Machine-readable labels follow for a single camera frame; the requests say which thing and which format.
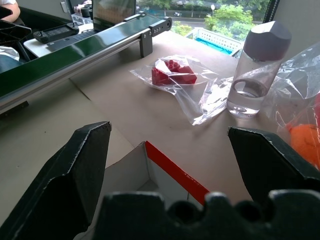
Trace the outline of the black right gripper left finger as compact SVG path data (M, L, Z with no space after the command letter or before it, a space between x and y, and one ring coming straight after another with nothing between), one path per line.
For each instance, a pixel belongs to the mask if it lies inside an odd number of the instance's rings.
M72 240L86 232L101 193L112 125L74 131L41 168L0 227L2 240Z

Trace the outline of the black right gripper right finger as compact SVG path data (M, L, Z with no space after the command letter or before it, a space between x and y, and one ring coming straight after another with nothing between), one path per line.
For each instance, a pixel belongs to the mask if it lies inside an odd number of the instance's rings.
M229 127L242 180L254 201L273 190L320 190L320 172L275 133Z

